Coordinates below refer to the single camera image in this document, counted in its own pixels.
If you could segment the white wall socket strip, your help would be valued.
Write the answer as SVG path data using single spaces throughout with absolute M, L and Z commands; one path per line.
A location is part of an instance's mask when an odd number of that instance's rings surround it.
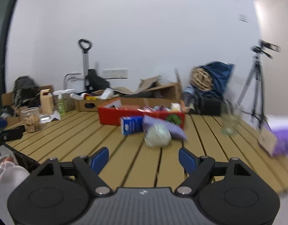
M 128 69 L 104 69 L 102 77 L 104 79 L 128 79 Z

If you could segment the blue water bottle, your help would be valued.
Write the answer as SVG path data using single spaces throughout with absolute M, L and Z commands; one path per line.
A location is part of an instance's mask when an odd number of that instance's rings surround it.
M 187 108 L 194 108 L 194 87 L 192 85 L 187 86 L 182 93 L 182 101 Z

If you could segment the green spray bottle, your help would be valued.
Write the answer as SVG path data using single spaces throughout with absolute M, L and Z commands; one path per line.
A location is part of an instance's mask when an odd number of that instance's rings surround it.
M 74 93 L 74 89 L 58 90 L 52 93 L 53 100 L 57 111 L 64 115 L 75 109 L 75 100 L 70 97 L 70 94 Z

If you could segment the black suitcase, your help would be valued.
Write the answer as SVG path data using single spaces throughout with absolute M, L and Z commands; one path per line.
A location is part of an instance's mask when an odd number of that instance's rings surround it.
M 198 115 L 220 116 L 223 104 L 223 97 L 213 92 L 194 92 L 194 110 Z

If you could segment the dark blue velvet cushion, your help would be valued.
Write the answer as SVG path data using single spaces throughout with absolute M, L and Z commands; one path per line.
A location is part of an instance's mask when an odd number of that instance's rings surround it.
M 199 68 L 206 71 L 212 78 L 211 90 L 206 92 L 201 91 L 201 94 L 222 97 L 227 88 L 234 66 L 234 64 L 226 64 L 224 62 L 210 62 L 206 65 L 199 66 Z

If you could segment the white wall switch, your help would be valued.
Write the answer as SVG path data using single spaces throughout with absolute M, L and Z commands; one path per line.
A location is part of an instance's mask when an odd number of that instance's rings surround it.
M 238 20 L 242 22 L 248 22 L 247 17 L 244 14 L 238 14 Z

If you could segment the black bag on trolley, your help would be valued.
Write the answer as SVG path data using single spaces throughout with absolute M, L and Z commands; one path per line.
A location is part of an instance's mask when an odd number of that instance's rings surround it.
M 87 91 L 90 91 L 90 89 L 93 91 L 105 90 L 110 87 L 110 83 L 104 78 L 98 76 L 95 69 L 88 69 L 85 81 Z

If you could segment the small brown cardboard box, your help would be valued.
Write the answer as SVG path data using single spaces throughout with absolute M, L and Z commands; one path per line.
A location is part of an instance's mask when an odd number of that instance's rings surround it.
M 95 92 L 83 92 L 78 94 L 79 97 L 74 96 L 75 109 L 80 112 L 98 112 L 98 107 L 110 99 L 102 99 L 101 95 L 104 90 L 98 90 Z

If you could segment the dark green backpack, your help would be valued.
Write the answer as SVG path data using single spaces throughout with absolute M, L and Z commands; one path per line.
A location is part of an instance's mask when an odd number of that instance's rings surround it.
M 22 76 L 16 79 L 12 97 L 15 108 L 40 106 L 40 88 L 29 76 Z

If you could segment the red cardboard box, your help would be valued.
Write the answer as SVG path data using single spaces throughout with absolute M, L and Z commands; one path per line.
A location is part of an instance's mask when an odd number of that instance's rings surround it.
M 176 102 L 154 98 L 115 98 L 98 107 L 99 121 L 102 125 L 119 126 L 122 117 L 148 115 L 184 128 L 185 113 L 171 110 L 171 105 Z

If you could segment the large brown cardboard box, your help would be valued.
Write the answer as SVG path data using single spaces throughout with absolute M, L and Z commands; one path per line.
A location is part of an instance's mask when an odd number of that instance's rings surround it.
M 174 70 L 176 82 L 161 84 L 162 76 L 154 76 L 152 78 L 141 79 L 138 88 L 133 92 L 125 87 L 113 88 L 115 94 L 121 97 L 129 98 L 153 98 L 176 100 L 181 99 L 182 83 L 178 70 Z

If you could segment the purple knitted pouch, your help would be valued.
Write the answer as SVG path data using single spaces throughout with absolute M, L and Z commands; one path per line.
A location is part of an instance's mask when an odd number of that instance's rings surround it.
M 187 136 L 186 136 L 185 132 L 178 125 L 175 125 L 174 123 L 171 123 L 169 121 L 162 120 L 159 118 L 153 118 L 153 117 L 150 117 L 148 115 L 145 115 L 143 118 L 142 126 L 143 126 L 143 130 L 146 133 L 147 133 L 149 128 L 153 127 L 154 125 L 158 125 L 158 124 L 164 126 L 168 130 L 168 132 L 170 133 L 170 135 L 173 139 L 178 139 L 178 140 L 182 140 L 182 141 L 187 140 Z

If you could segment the purple tissue box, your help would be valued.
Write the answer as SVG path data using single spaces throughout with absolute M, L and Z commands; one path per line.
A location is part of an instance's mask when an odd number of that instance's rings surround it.
M 271 157 L 288 155 L 288 116 L 268 115 L 258 143 Z

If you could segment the blue tissue pack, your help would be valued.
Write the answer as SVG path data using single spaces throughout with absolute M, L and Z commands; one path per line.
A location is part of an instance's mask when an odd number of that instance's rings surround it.
M 124 136 L 143 132 L 143 117 L 128 116 L 120 119 L 121 133 Z

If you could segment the iridescent white mesh pouf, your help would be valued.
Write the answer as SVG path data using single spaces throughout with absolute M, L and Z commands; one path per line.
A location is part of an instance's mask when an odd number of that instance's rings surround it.
M 150 126 L 144 137 L 148 147 L 166 147 L 171 143 L 171 134 L 163 124 Z

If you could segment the clear jar with snacks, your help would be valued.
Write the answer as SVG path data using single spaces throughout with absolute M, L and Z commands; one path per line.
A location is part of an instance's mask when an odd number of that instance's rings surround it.
M 24 109 L 21 111 L 20 116 L 23 118 L 26 132 L 34 133 L 41 129 L 42 125 L 38 107 Z

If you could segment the black camcorder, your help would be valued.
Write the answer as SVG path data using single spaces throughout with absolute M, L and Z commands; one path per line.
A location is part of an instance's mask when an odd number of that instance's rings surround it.
M 251 48 L 251 50 L 254 53 L 256 53 L 256 54 L 264 54 L 268 58 L 272 59 L 272 56 L 269 53 L 267 53 L 265 51 L 265 49 L 272 50 L 272 51 L 275 51 L 275 52 L 281 52 L 281 47 L 280 46 L 268 43 L 268 42 L 263 41 L 263 40 L 259 40 L 259 45 L 258 46 L 253 46 Z

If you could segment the tan wooden box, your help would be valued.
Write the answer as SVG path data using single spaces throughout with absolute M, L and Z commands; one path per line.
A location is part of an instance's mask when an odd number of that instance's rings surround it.
M 43 114 L 52 115 L 54 103 L 49 89 L 43 89 L 40 91 L 40 102 Z

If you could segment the woven rattan ball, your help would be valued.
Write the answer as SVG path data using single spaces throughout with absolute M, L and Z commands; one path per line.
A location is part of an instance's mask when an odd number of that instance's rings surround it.
M 205 69 L 196 67 L 191 70 L 190 83 L 201 91 L 212 90 L 212 77 Z

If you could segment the clear drinking glass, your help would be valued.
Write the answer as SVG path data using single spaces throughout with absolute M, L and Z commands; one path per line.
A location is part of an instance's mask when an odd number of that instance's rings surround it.
M 221 106 L 222 132 L 226 135 L 233 135 L 240 119 L 241 109 L 239 105 L 224 102 Z

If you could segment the lilac fluffy towel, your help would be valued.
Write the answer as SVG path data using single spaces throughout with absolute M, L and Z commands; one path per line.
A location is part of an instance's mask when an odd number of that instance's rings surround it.
M 7 208 L 9 195 L 30 175 L 21 166 L 5 161 L 0 165 L 0 224 L 14 224 Z

